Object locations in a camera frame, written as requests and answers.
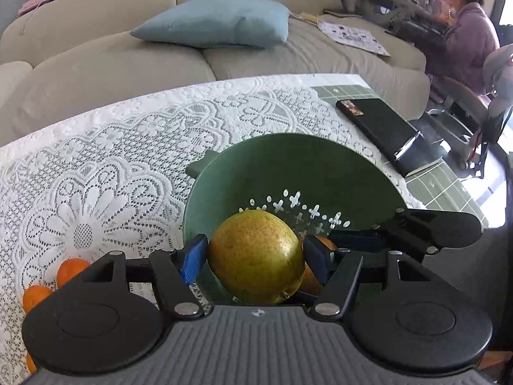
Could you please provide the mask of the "yellow-green pear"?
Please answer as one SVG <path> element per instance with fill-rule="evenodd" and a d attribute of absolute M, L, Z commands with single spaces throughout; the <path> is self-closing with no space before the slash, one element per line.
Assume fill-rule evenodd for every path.
<path fill-rule="evenodd" d="M 327 237 L 317 235 L 316 238 L 330 250 L 337 250 L 337 246 Z M 299 291 L 310 295 L 319 295 L 323 291 L 323 289 L 324 287 L 315 278 L 309 265 L 306 264 L 303 274 L 303 281 L 299 288 Z"/>
<path fill-rule="evenodd" d="M 226 219 L 210 238 L 207 261 L 227 292 L 258 305 L 290 298 L 305 271 L 297 235 L 262 210 L 245 210 Z"/>

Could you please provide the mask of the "orange tangerine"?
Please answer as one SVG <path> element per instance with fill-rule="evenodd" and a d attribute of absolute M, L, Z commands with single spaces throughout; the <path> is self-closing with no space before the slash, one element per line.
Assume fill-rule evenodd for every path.
<path fill-rule="evenodd" d="M 89 267 L 90 263 L 81 258 L 70 258 L 63 261 L 56 273 L 56 285 L 62 288 L 66 282 Z"/>
<path fill-rule="evenodd" d="M 37 371 L 37 367 L 35 363 L 32 361 L 32 358 L 29 354 L 26 354 L 26 365 L 27 369 L 31 374 L 34 374 Z"/>
<path fill-rule="evenodd" d="M 52 290 L 44 285 L 32 285 L 23 293 L 23 311 L 28 314 L 41 301 L 52 294 Z"/>

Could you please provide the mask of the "green grid table mat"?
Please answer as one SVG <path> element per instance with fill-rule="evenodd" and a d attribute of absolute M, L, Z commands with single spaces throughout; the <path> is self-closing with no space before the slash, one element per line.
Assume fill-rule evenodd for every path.
<path fill-rule="evenodd" d="M 403 143 L 397 154 L 383 157 L 392 168 L 403 176 L 409 193 L 416 202 L 428 210 L 466 212 L 476 216 L 485 228 L 491 226 L 475 198 L 465 188 L 465 182 L 451 169 L 449 163 L 430 146 L 424 133 L 403 120 L 384 100 L 376 97 L 369 88 L 359 85 L 318 86 L 319 98 L 336 106 L 342 115 L 359 131 L 361 115 L 352 115 L 358 109 L 370 111 L 369 118 L 377 126 L 371 132 L 370 142 L 377 142 L 381 149 L 393 136 Z"/>

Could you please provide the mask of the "green plastic colander bowl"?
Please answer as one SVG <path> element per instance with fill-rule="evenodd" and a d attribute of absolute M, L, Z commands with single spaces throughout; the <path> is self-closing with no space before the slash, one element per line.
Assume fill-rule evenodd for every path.
<path fill-rule="evenodd" d="M 212 236 L 244 210 L 271 213 L 302 238 L 367 229 L 406 205 L 397 184 L 369 159 L 316 136 L 272 134 L 207 150 L 185 172 L 194 180 L 183 215 L 186 242 Z"/>

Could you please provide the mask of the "silver black pen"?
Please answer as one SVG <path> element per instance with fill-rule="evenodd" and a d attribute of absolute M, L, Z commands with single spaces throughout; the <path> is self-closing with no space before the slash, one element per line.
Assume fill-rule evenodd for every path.
<path fill-rule="evenodd" d="M 401 147 L 393 154 L 393 158 L 395 161 L 399 161 L 400 158 L 408 151 L 408 149 L 415 143 L 418 137 L 421 136 L 420 131 L 416 131 L 413 135 L 406 140 Z"/>

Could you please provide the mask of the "white lace tablecloth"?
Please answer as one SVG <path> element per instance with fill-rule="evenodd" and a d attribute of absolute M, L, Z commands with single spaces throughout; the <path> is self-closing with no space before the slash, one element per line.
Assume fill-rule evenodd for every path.
<path fill-rule="evenodd" d="M 192 181 L 208 150 L 273 133 L 338 142 L 365 157 L 411 207 L 419 202 L 378 149 L 336 110 L 373 98 L 357 75 L 296 74 L 190 85 L 113 103 L 1 150 L 1 381 L 28 374 L 21 336 L 26 288 L 52 287 L 61 263 L 120 249 L 145 257 L 182 246 Z"/>

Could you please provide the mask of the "black notebook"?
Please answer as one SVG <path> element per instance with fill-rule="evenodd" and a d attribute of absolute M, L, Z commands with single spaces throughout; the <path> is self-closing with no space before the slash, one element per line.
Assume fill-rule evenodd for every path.
<path fill-rule="evenodd" d="M 442 157 L 434 151 L 420 130 L 404 120 L 380 98 L 338 100 L 336 106 L 403 177 L 433 166 Z M 395 161 L 393 154 L 416 131 L 420 131 L 421 136 L 399 161 Z"/>

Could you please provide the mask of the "grey office chair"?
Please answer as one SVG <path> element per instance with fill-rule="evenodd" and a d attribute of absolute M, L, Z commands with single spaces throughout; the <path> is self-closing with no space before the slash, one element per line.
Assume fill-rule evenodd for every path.
<path fill-rule="evenodd" d="M 484 62 L 484 94 L 451 77 L 435 77 L 431 98 L 440 95 L 427 121 L 450 145 L 450 153 L 461 169 L 484 177 L 489 148 L 498 143 L 512 113 L 512 46 L 502 46 Z"/>

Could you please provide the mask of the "person in purple robe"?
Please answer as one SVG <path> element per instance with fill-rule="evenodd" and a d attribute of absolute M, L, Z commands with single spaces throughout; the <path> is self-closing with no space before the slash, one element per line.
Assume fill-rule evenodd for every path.
<path fill-rule="evenodd" d="M 450 77 L 475 94 L 485 94 L 484 63 L 499 49 L 494 24 L 484 11 L 484 0 L 449 0 L 447 11 L 436 20 L 447 26 L 442 44 L 428 45 L 426 72 L 432 77 Z"/>

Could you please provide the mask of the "printed paper sheet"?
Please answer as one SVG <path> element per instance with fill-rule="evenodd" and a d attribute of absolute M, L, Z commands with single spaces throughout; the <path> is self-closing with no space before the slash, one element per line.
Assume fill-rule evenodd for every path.
<path fill-rule="evenodd" d="M 368 30 L 324 20 L 317 22 L 317 28 L 338 44 L 364 50 L 378 56 L 391 56 L 388 50 Z"/>

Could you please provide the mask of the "cluttered desk with shelf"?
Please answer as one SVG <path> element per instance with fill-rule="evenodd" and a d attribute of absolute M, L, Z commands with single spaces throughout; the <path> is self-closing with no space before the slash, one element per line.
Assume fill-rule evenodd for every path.
<path fill-rule="evenodd" d="M 342 0 L 346 14 L 354 14 L 403 37 L 443 37 L 446 26 L 429 11 L 430 0 Z"/>

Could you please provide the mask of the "beige sofa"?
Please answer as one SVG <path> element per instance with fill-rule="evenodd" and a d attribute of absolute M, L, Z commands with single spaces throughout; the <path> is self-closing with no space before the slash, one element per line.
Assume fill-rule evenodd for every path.
<path fill-rule="evenodd" d="M 267 0 L 290 12 L 287 39 L 268 49 L 135 36 L 197 1 L 52 0 L 14 20 L 1 36 L 2 144 L 111 103 L 242 77 L 356 74 L 403 118 L 424 112 L 425 56 L 376 24 L 339 17 L 341 0 Z"/>

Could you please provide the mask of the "light blue pillow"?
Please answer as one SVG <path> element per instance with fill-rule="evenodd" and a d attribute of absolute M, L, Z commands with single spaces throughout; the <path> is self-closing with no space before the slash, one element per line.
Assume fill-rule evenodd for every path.
<path fill-rule="evenodd" d="M 190 0 L 137 26 L 131 36 L 196 49 L 248 46 L 266 49 L 287 41 L 290 10 L 271 0 Z"/>

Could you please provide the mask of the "pink telephone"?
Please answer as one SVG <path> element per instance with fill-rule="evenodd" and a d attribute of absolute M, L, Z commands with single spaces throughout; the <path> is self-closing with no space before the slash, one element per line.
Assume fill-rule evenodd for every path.
<path fill-rule="evenodd" d="M 52 0 L 28 0 L 22 4 L 21 8 L 17 11 L 17 16 L 22 17 L 30 11 L 35 10 L 43 4 L 49 3 Z"/>

